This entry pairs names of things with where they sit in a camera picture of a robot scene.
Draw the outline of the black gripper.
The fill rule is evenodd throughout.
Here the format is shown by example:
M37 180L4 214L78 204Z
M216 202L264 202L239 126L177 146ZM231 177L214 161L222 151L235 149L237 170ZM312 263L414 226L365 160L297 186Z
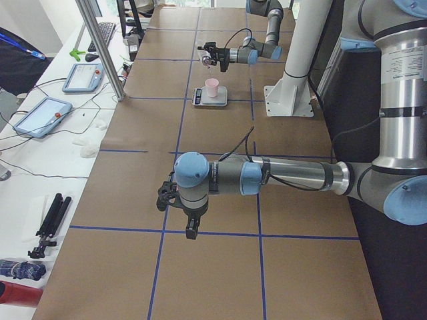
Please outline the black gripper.
M198 46L197 49L208 53L216 51L216 59L210 56L203 56L201 58L201 62L204 66L216 66L217 62L219 62L221 72L226 72L228 70L230 64L230 50L228 48L217 48L216 42L209 41L202 46Z
M179 198L177 183L164 181L162 186L157 190L157 209L159 211L165 211L169 205L175 208L180 208L180 201L183 212L188 216L187 225L185 227L185 236L187 239L196 240L200 218L208 209L208 198L203 200L202 204L193 203L191 204L191 207L189 207L183 202L183 199Z

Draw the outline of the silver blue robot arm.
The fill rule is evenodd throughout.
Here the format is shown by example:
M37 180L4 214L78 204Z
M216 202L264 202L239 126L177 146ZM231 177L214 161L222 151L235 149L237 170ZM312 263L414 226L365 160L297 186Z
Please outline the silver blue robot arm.
M264 87L267 116L303 116L314 53L332 1L308 1L301 7L283 77ZM266 40L244 39L243 49L208 42L203 65L254 64L258 57L278 59L284 10L278 1L246 1L246 13L268 18ZM262 185L281 183L302 191L333 191L358 199L406 224L426 223L426 1L344 1L341 49L381 51L380 151L371 163L293 161L230 152L208 161L197 152L180 155L157 194L157 208L183 209L187 239L196 239L209 195L256 195Z
M284 18L284 10L279 1L247 1L246 12L259 15L268 19L266 38L264 42L255 40L253 33L244 38L242 46L231 48L228 45L218 47L215 41L204 43L197 48L201 54L199 58L206 67L220 65L220 71L226 72L229 64L241 63L253 65L258 57L278 60L282 48L278 45L280 40L280 27Z

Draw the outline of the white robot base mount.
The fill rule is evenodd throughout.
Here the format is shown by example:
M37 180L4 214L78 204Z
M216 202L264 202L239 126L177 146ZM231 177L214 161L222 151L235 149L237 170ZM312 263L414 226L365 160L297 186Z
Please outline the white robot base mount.
M283 76L264 87L267 116L314 116L308 75L331 6L332 0L301 2Z

